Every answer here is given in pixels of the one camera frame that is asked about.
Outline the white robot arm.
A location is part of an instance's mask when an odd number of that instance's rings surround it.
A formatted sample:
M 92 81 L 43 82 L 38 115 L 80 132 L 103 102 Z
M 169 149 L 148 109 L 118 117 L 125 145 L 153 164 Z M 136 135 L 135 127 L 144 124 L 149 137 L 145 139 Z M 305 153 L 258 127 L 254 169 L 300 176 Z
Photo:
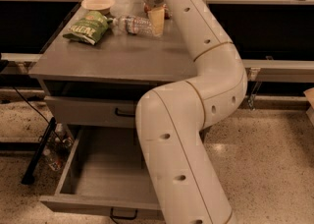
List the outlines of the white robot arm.
M 140 98 L 135 122 L 144 160 L 166 224 L 237 224 L 200 132 L 238 109 L 247 73 L 203 0 L 163 1 L 196 75 L 153 88 Z

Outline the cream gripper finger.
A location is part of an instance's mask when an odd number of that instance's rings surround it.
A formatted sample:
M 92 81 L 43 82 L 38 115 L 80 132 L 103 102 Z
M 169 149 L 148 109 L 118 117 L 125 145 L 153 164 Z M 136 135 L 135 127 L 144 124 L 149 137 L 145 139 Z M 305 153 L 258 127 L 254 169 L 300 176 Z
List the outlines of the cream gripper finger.
M 157 7 L 148 11 L 148 18 L 152 25 L 154 36 L 161 36 L 164 31 L 165 10 L 163 7 Z

